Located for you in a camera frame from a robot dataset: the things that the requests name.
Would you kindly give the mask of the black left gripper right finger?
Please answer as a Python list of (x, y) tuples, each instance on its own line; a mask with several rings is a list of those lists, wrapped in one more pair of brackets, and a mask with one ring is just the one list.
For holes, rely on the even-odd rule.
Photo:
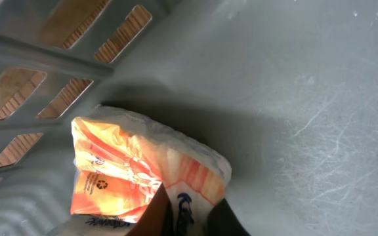
[(250, 236), (240, 224), (226, 199), (221, 200), (207, 218), (207, 236)]

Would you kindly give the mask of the orange tissue pack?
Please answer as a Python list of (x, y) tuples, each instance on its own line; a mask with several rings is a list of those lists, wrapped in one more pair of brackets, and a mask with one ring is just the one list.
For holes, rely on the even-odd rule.
[(173, 235), (205, 235), (232, 169), (225, 157), (145, 115), (98, 106), (72, 120), (71, 218), (54, 235), (126, 235), (163, 185)]

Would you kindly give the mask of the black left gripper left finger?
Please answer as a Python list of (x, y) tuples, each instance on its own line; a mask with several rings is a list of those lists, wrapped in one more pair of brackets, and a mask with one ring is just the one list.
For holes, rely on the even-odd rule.
[(163, 185), (160, 185), (142, 218), (133, 228), (133, 235), (173, 235), (173, 213), (170, 200)]

